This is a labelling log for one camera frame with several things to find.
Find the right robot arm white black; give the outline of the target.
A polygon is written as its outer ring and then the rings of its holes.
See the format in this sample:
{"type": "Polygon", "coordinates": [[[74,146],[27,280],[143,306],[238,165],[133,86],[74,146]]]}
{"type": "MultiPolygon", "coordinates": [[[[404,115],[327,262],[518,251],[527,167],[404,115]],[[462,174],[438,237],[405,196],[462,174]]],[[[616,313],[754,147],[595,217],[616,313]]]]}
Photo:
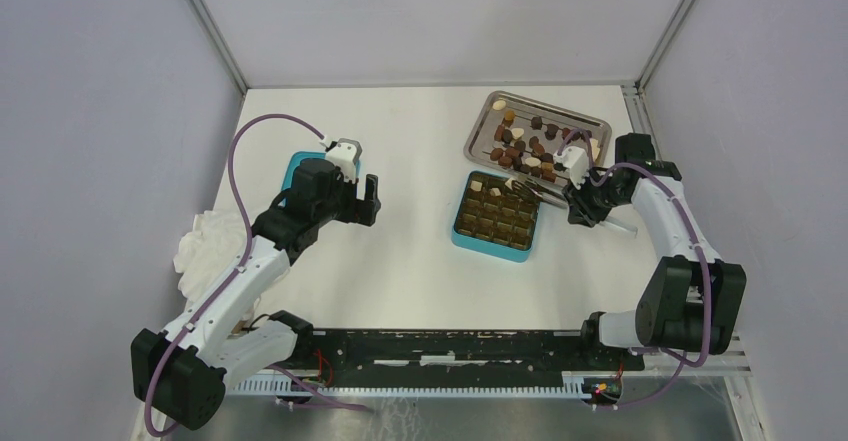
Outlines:
{"type": "Polygon", "coordinates": [[[569,141],[555,152],[568,183],[563,196],[571,224],[594,227],[630,205],[647,229],[657,266],[635,309],[595,312],[583,322],[580,361],[602,369],[622,349],[657,349],[693,367],[724,353],[731,342],[747,277],[726,263],[703,236],[684,195],[682,176],[657,159],[647,134],[615,141],[615,162],[590,163],[590,149],[569,141]]]}

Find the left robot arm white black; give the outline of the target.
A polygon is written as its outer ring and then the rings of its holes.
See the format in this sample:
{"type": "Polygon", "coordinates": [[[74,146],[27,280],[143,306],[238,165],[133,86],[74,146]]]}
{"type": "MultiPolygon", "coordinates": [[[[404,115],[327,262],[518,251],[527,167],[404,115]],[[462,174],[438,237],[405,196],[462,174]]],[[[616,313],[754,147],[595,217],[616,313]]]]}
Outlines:
{"type": "Polygon", "coordinates": [[[131,343],[135,396],[143,402],[148,433],[163,437],[182,426],[197,430],[219,409],[223,397],[259,371],[283,361],[306,366],[313,340],[271,319],[244,335],[233,328],[255,301],[286,276],[294,262],[331,221],[371,226],[381,208],[379,179],[345,178],[328,159],[308,158],[294,170],[288,189],[247,226],[244,250],[211,287],[158,332],[141,330],[131,343]]]}

